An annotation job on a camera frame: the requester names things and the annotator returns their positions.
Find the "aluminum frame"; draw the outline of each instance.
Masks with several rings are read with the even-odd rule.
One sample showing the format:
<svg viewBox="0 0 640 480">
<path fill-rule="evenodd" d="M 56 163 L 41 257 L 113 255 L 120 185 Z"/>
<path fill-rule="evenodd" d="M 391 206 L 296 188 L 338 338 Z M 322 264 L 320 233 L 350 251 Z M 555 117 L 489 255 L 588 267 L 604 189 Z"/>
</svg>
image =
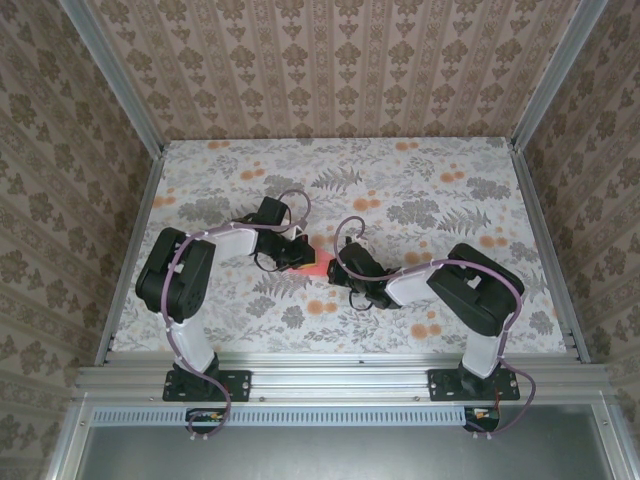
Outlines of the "aluminum frame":
<svg viewBox="0 0 640 480">
<path fill-rule="evenodd" d="M 636 479 L 638 460 L 628 430 L 616 405 L 604 365 L 590 363 L 586 344 L 569 299 L 555 250 L 544 222 L 542 209 L 521 149 L 512 150 L 512 159 L 523 200 L 529 215 L 549 288 L 567 343 L 564 354 L 513 354 L 511 363 L 530 373 L 538 385 L 536 405 L 591 405 L 609 466 L 616 480 Z M 108 345 L 122 312 L 133 275 L 135 257 L 146 228 L 155 196 L 162 162 L 154 164 L 141 210 L 136 220 L 126 266 L 118 281 L 109 312 L 96 367 L 80 370 L 72 406 L 54 453 L 48 480 L 76 477 L 91 428 L 93 411 L 102 406 L 161 408 L 185 406 L 162 402 L 166 372 L 171 368 L 171 352 L 113 352 Z M 429 399 L 426 371 L 454 368 L 459 354 L 242 354 L 221 353 L 222 368 L 250 369 L 254 372 L 252 407 L 300 409 L 314 406 L 364 408 L 370 406 L 425 407 L 486 404 L 486 402 L 434 403 Z M 519 379 L 522 404 L 530 386 Z M 220 407 L 202 402 L 201 407 Z"/>
<path fill-rule="evenodd" d="M 165 408 L 193 406 L 161 400 L 164 376 L 173 361 L 170 352 L 152 355 L 111 353 L 102 367 L 80 370 L 72 407 L 67 414 L 48 480 L 75 478 L 80 466 L 95 408 L 104 406 Z M 253 370 L 253 408 L 371 406 L 424 407 L 486 404 L 486 402 L 431 402 L 426 371 L 453 368 L 459 355 L 295 355 L 220 354 L 222 368 Z M 614 391 L 604 365 L 580 363 L 567 355 L 512 355 L 518 368 L 538 384 L 536 405 L 591 405 L 616 480 L 638 479 L 637 459 L 616 413 Z M 529 385 L 520 378 L 522 404 Z M 221 403 L 199 402 L 199 407 Z"/>
<path fill-rule="evenodd" d="M 607 0 L 588 0 L 576 8 L 513 133 L 514 143 L 520 148 L 524 149 L 531 140 L 606 5 Z"/>
<path fill-rule="evenodd" d="M 89 5 L 87 2 L 78 0 L 61 0 L 60 3 L 89 49 L 91 57 L 100 67 L 100 71 L 129 117 L 151 158 L 154 161 L 158 160 L 162 153 L 164 137 L 149 116 L 142 103 L 144 99 L 136 93 L 135 87 L 125 73 L 126 68 L 120 64 Z"/>
<path fill-rule="evenodd" d="M 95 365 L 101 365 L 104 363 L 113 334 L 118 328 L 120 316 L 122 315 L 122 310 L 124 308 L 124 302 L 127 299 L 127 294 L 129 293 L 131 277 L 133 277 L 133 271 L 136 267 L 136 259 L 138 258 L 138 252 L 140 251 L 140 245 L 144 238 L 144 231 L 147 227 L 151 207 L 153 206 L 153 199 L 156 195 L 158 185 L 160 184 L 163 167 L 164 157 L 154 161 L 151 165 L 144 194 L 140 201 L 140 210 L 138 211 L 136 223 L 134 224 L 133 231 L 131 232 L 127 253 L 125 254 L 124 261 L 122 263 L 123 267 L 120 271 L 120 276 L 118 277 L 118 283 L 116 284 L 116 290 L 113 294 L 111 307 L 109 307 L 107 320 L 105 322 L 104 330 L 102 331 L 100 346 L 98 347 L 98 352 L 96 353 L 94 362 Z"/>
</svg>

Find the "table surface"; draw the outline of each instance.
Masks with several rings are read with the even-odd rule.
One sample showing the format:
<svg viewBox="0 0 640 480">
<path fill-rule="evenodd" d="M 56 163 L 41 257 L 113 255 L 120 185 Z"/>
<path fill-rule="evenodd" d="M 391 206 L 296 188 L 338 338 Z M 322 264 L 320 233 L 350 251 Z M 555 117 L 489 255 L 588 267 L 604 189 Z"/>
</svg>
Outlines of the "table surface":
<svg viewBox="0 0 640 480">
<path fill-rule="evenodd" d="M 162 322 L 134 292 L 163 228 L 219 225 L 290 188 L 312 199 L 307 233 L 317 248 L 331 251 L 335 227 L 353 214 L 365 219 L 372 255 L 385 268 L 446 257 L 460 242 L 472 245 L 526 286 L 507 352 L 565 351 L 504 139 L 191 140 L 172 142 L 164 159 L 116 351 L 169 349 Z M 304 211 L 303 199 L 286 201 L 294 217 Z M 400 310 L 358 312 L 347 289 L 326 277 L 265 273 L 250 257 L 216 266 L 198 315 L 216 350 L 229 352 L 457 353 L 466 336 L 435 295 Z"/>
</svg>

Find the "ventilation grille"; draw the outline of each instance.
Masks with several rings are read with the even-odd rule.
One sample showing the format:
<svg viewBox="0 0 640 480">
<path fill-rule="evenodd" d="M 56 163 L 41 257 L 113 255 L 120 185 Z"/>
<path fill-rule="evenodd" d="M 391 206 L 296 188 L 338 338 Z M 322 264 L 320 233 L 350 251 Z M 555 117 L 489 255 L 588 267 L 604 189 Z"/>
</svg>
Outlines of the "ventilation grille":
<svg viewBox="0 0 640 480">
<path fill-rule="evenodd" d="M 185 426 L 187 410 L 193 407 L 98 407 L 91 425 Z M 237 407 L 229 426 L 419 426 L 464 425 L 464 407 L 366 407 L 366 408 L 279 408 Z M 211 423 L 194 422 L 194 425 Z"/>
</svg>

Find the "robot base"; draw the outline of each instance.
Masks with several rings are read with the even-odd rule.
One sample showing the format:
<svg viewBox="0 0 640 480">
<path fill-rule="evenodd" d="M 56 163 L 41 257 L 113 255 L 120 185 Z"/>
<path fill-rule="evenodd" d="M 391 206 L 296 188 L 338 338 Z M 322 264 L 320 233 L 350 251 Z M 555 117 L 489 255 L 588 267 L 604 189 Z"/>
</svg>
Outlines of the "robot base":
<svg viewBox="0 0 640 480">
<path fill-rule="evenodd" d="M 481 379 L 464 368 L 438 368 L 427 372 L 429 395 L 432 402 L 520 400 L 520 389 L 515 373 L 496 368 Z"/>
<path fill-rule="evenodd" d="M 248 402 L 251 393 L 250 370 L 218 370 L 217 357 L 203 372 L 218 380 L 229 392 L 231 401 Z M 210 382 L 173 364 L 167 373 L 162 399 L 165 402 L 224 402 L 223 393 Z"/>
</svg>

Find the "floral wallpaper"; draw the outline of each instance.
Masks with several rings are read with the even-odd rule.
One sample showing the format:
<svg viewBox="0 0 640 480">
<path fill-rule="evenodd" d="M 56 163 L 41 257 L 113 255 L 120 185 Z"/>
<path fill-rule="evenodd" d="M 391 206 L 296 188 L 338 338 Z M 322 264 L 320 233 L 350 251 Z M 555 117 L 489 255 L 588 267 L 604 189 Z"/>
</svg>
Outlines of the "floral wallpaper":
<svg viewBox="0 0 640 480">
<path fill-rule="evenodd" d="M 510 137 L 579 0 L 88 0 L 165 141 Z"/>
<path fill-rule="evenodd" d="M 608 3 L 526 157 L 591 354 L 640 440 L 640 2 Z"/>
<path fill-rule="evenodd" d="M 149 163 L 58 3 L 0 1 L 0 478 L 47 467 Z"/>
</svg>

